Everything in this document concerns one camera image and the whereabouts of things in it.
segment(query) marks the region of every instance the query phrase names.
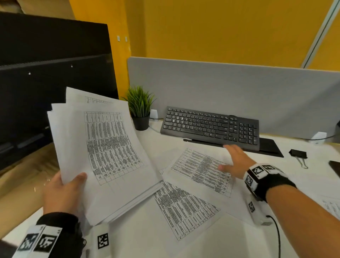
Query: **left hand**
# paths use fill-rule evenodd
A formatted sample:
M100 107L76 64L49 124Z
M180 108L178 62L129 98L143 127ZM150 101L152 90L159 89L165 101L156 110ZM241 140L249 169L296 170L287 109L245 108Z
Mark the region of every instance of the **left hand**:
M44 214L65 212L77 215L86 179L87 174L80 173L64 185L60 171L56 173L44 189Z

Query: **wall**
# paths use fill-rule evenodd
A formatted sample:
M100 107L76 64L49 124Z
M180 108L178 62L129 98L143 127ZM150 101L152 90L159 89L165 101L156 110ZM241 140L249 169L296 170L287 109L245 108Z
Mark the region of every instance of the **wall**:
M146 57L144 0L125 0L131 55Z
M131 55L124 0L70 0L77 20L106 23L110 34L112 58L119 96L129 87L127 58Z
M309 69L340 71L340 12L319 47Z
M332 2L144 0L145 56L300 67Z

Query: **black cable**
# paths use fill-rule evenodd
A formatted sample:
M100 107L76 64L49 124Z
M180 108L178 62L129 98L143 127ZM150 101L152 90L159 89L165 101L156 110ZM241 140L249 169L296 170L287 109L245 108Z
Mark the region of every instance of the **black cable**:
M277 223L275 221L275 219L270 216L270 215L267 215L266 216L267 218L271 218L274 223L275 223L275 226L276 226L276 230L277 230L277 237L278 237L278 258L281 258L281 239L280 239L280 231L278 230L278 226L277 226Z
M329 139L329 138L333 138L334 136L337 136L337 135L340 135L340 133L337 133L335 135L332 135L332 136L328 136L326 138L322 138L322 139L305 139L305 138L297 138L296 139L300 139L300 140L308 140L308 141L318 141L318 140L326 140L326 139Z

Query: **keyboard stand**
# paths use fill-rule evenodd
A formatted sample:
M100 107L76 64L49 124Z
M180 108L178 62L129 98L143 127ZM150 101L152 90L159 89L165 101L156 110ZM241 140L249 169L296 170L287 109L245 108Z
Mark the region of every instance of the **keyboard stand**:
M192 143L200 143L200 144L216 146L216 147L223 147L220 144L197 141L197 140L183 139L183 141L192 142ZM272 139L267 139L267 138L260 137L260 150L259 151L254 151L254 150L244 150L244 151L284 158L283 154L281 153L280 149L276 145L275 141Z

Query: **black keyboard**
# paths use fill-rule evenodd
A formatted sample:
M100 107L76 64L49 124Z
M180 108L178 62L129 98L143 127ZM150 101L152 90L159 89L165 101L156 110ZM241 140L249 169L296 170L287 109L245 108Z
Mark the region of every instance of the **black keyboard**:
M167 107L160 133L259 151L259 121L232 115Z

